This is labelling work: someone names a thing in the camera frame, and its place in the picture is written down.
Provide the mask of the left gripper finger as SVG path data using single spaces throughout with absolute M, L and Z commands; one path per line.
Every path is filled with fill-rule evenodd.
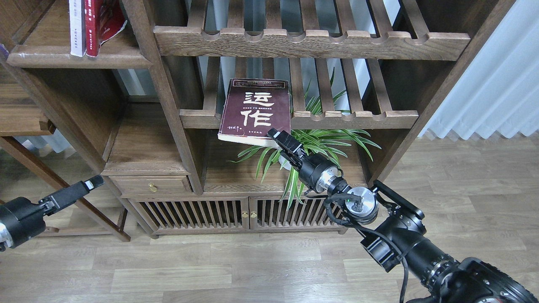
M 86 181 L 79 181 L 42 198 L 40 209 L 43 213 L 57 213 L 73 205 L 78 199 L 83 198 L 90 191 L 103 184 L 104 180 L 101 175 L 96 175 Z

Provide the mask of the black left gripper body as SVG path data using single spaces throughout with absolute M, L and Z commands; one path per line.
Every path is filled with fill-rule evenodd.
M 44 232 L 44 215 L 56 212 L 57 203 L 51 197 L 41 199 L 38 204 L 25 197 L 17 197 L 1 205 L 1 249 L 13 249 Z

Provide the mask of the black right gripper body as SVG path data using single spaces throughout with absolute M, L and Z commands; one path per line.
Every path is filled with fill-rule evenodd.
M 291 165 L 299 172 L 299 180 L 306 184 L 310 190 L 317 193 L 327 191 L 328 194 L 349 192 L 347 181 L 339 176 L 342 170 L 323 154 L 308 155 L 303 149 L 299 149 L 295 153 L 282 150 L 280 154 L 291 161 Z

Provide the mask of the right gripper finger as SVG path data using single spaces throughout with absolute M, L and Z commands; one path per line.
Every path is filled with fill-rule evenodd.
M 284 158 L 301 158 L 304 156 L 303 144 L 301 144 L 294 136 L 286 131 L 277 131 L 271 128 L 267 136 L 272 138 L 282 149 L 281 156 Z

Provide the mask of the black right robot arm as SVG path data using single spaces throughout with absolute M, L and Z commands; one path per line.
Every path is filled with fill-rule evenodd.
M 531 292 L 493 265 L 472 257 L 460 262 L 441 251 L 425 237 L 423 212 L 382 182 L 353 188 L 338 175 L 340 169 L 333 162 L 319 153 L 308 155 L 289 133 L 270 129 L 268 136 L 309 190 L 327 192 L 323 204 L 333 222 L 358 230 L 362 246 L 385 271 L 403 265 L 400 302 L 410 273 L 430 293 L 414 299 L 416 303 L 537 302 Z

